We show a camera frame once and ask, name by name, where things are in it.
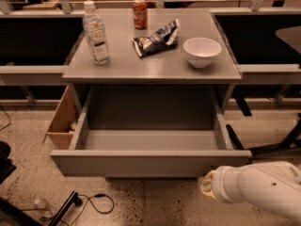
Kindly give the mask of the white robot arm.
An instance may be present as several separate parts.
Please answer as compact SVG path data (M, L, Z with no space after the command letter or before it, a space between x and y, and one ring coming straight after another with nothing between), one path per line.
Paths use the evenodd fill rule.
M200 191L218 202L248 202L301 222L301 170L285 161L221 166L201 180Z

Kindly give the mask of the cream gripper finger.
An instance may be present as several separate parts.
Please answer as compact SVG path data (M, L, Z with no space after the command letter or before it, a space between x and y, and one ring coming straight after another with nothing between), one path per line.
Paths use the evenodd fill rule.
M211 197L213 199L216 199L215 193L214 193L214 186L215 186L215 171L211 170L209 171L201 180L200 183L200 191L208 197Z

